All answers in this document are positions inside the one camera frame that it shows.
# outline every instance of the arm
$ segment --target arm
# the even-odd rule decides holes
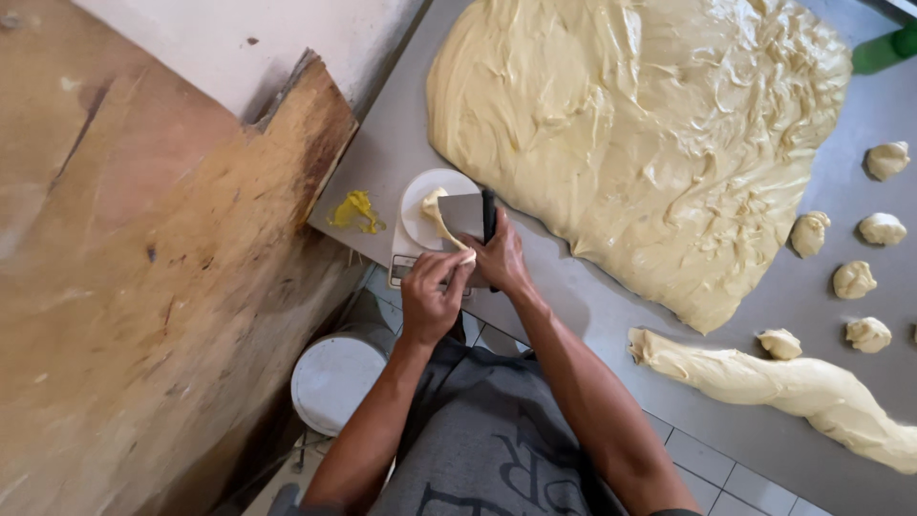
[[[513,302],[560,411],[627,511],[700,511],[634,397],[538,293],[506,211],[498,208],[487,246],[463,238],[484,278]]]
[[[424,253],[403,280],[402,337],[395,343],[379,379],[315,471],[302,507],[365,513],[379,496],[398,450],[420,375],[436,343],[459,315],[461,293],[474,268],[474,263],[459,263],[470,255],[471,251]],[[448,290],[436,290],[453,269]]]

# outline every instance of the wooden panel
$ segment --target wooden panel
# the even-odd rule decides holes
[[[356,122],[318,59],[261,133],[64,0],[6,11],[0,514],[201,513],[361,272],[300,224]]]

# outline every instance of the stainless steel table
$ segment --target stainless steel table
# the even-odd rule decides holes
[[[470,0],[434,0],[388,82],[318,200],[309,222],[387,264],[399,197],[424,170],[454,168],[426,140],[425,80],[436,51]],[[857,0],[803,0],[853,47],[897,28]],[[801,260],[782,249],[760,285],[726,325],[706,338],[667,309],[644,301],[595,265],[572,258],[566,242],[536,219],[514,212],[532,275],[558,315],[621,377],[643,407],[837,516],[917,514],[917,477],[847,452],[801,418],[767,407],[740,407],[706,398],[645,367],[624,350],[627,329],[644,326],[680,342],[735,347],[762,355],[755,335],[787,328],[804,356],[853,371],[889,415],[917,424],[917,163],[888,181],[862,170],[864,152],[891,140],[917,144],[917,59],[874,76],[854,77],[837,130],[818,151],[800,212],[818,209],[832,221],[819,255]],[[377,235],[329,228],[325,217],[349,190],[369,190],[390,228]],[[879,249],[857,240],[856,224],[887,211],[910,227],[898,246]],[[834,269],[852,260],[872,266],[878,289],[842,301],[830,286]],[[503,294],[480,291],[466,310],[527,342]],[[884,321],[891,346],[875,355],[845,342],[846,322],[865,316]]]

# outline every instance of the white bucket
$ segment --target white bucket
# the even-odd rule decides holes
[[[293,369],[291,394],[299,417],[337,437],[388,361],[370,325],[351,325],[309,346]]]

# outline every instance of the black scraper handle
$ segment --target black scraper handle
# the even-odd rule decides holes
[[[497,232],[497,207],[493,205],[493,190],[490,188],[484,188],[481,198],[484,200],[484,245],[487,245]],[[497,293],[500,289],[492,286],[491,292]]]

